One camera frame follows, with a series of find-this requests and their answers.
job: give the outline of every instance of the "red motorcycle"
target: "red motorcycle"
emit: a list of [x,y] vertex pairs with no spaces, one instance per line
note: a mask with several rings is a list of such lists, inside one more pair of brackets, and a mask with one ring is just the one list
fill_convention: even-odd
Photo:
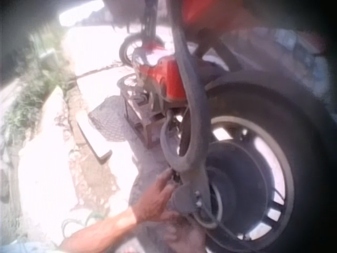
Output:
[[[126,2],[106,0],[113,15],[127,16]],[[158,1],[147,0],[142,31],[121,47],[121,59],[132,65],[137,80],[125,99],[138,114],[144,105],[151,111],[146,122],[133,126],[141,125],[137,131],[146,144],[152,142],[151,124],[161,126],[161,147],[181,183],[172,201],[206,229],[212,252],[293,252],[322,243],[321,229],[330,220],[336,107],[331,103],[327,109],[303,85],[306,77],[247,67],[249,61],[236,50],[251,43],[245,37],[249,28],[317,31],[314,16],[304,26],[293,22],[295,5],[281,2],[168,0],[172,54],[156,36]],[[269,40],[269,30],[256,31],[262,43]],[[299,32],[284,38],[283,31],[272,35],[284,53],[274,62],[291,54],[315,76],[315,57],[324,57],[326,48],[305,55]],[[141,46],[127,56],[125,48],[134,40]],[[188,42],[196,45],[193,52]],[[205,60],[209,51],[227,68]],[[124,81],[122,91],[129,89]],[[171,144],[173,135],[179,151]]]

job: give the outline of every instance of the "hand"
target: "hand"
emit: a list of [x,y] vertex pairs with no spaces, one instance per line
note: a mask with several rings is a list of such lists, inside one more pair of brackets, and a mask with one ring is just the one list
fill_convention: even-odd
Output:
[[143,221],[167,221],[179,216],[178,212],[166,209],[166,205],[176,188],[175,185],[168,183],[172,175],[172,169],[165,170],[144,192],[139,202],[132,207],[138,223]]
[[167,225],[165,241],[176,253],[206,253],[205,231],[192,218],[179,217]]

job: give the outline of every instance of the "cable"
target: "cable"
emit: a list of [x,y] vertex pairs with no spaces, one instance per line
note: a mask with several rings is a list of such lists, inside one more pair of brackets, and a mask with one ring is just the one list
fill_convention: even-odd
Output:
[[214,222],[216,223],[222,230],[224,230],[224,232],[226,234],[228,234],[234,241],[237,241],[239,244],[241,244],[242,246],[244,246],[245,248],[247,248],[248,250],[251,250],[254,253],[264,253],[262,251],[257,251],[256,249],[253,249],[248,243],[246,243],[245,241],[240,240],[232,231],[230,231],[227,227],[225,227],[220,221],[218,221],[212,214],[212,212],[210,212],[205,205],[202,204],[201,199],[199,199],[196,203],[196,205],[201,208],[207,215],[208,217]]

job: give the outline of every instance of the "black tire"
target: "black tire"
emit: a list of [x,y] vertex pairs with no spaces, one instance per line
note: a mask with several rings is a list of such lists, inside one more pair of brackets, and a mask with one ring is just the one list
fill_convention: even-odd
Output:
[[[318,133],[299,112],[269,93],[231,88],[214,94],[209,99],[211,118],[228,115],[255,123],[281,148],[283,154],[275,153],[279,162],[289,164],[288,170],[284,168],[283,171],[286,195],[294,197],[288,222],[271,244],[264,241],[268,240],[264,238],[267,233],[250,242],[251,245],[262,247],[261,252],[318,252],[313,248],[304,249],[314,244],[321,246],[321,237],[326,236],[322,228],[329,219],[325,210],[329,199],[333,198],[328,196],[330,185],[326,175],[330,165]],[[287,184],[290,177],[293,185]],[[208,246],[212,252],[231,252],[211,239],[208,239]]]
[[[122,43],[121,47],[120,47],[120,52],[119,52],[119,55],[120,55],[120,59],[122,61],[122,63],[124,65],[127,65],[127,66],[132,66],[131,64],[131,59],[129,59],[126,55],[126,52],[127,52],[127,49],[136,41],[141,41],[142,40],[142,34],[140,33],[136,33],[136,34],[132,34],[130,36],[128,36],[124,42]],[[156,36],[155,38],[156,40],[156,43],[160,46],[164,46],[165,43],[163,42],[163,40],[161,38],[159,38],[158,36]]]

